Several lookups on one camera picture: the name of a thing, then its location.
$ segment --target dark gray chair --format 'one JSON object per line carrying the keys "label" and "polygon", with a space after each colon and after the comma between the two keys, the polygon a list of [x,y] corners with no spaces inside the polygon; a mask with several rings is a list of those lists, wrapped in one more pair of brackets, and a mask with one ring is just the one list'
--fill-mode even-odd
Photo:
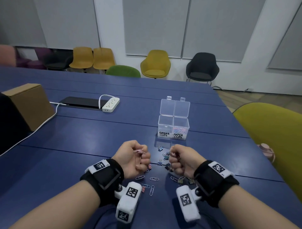
{"label": "dark gray chair", "polygon": [[43,57],[43,65],[48,70],[64,71],[73,61],[72,50],[57,50]]}
{"label": "dark gray chair", "polygon": [[187,80],[211,82],[219,73],[216,57],[211,53],[197,53],[186,68]]}

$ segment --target hand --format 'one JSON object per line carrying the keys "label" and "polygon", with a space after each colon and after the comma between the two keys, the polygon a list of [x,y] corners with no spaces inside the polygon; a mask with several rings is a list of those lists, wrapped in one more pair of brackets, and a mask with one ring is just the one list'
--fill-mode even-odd
{"label": "hand", "polygon": [[194,178],[194,172],[206,159],[191,147],[174,145],[170,149],[169,162],[177,175]]}
{"label": "hand", "polygon": [[[135,153],[133,150],[143,149],[144,154]],[[134,178],[147,171],[151,154],[146,145],[140,145],[136,140],[124,142],[112,159],[120,164],[124,171],[124,178]]]}

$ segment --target transparent lid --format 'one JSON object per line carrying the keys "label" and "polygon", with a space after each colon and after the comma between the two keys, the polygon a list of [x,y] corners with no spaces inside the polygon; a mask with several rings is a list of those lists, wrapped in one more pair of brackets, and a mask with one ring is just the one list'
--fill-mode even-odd
{"label": "transparent lid", "polygon": [[180,101],[172,100],[171,96],[167,99],[162,99],[160,105],[160,114],[187,118],[189,116],[190,102],[186,102],[185,98],[180,98]]}

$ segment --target wrist strap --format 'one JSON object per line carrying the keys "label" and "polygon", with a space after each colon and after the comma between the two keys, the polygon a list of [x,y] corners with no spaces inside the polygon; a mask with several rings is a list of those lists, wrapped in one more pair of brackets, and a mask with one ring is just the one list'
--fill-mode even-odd
{"label": "wrist strap", "polygon": [[122,167],[112,158],[88,167],[80,180],[86,180],[101,199],[101,206],[115,203],[114,191],[124,179]]}
{"label": "wrist strap", "polygon": [[232,172],[211,160],[203,162],[194,172],[194,179],[201,189],[203,200],[215,208],[227,190],[233,185],[239,185],[233,176]]}

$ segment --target electrical outlet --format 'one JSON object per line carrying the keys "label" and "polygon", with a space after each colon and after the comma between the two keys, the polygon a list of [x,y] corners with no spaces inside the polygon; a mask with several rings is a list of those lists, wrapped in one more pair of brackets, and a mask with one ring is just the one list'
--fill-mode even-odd
{"label": "electrical outlet", "polygon": [[114,111],[116,106],[120,103],[120,98],[112,97],[107,101],[107,103],[102,107],[103,112],[109,112],[111,113]]}

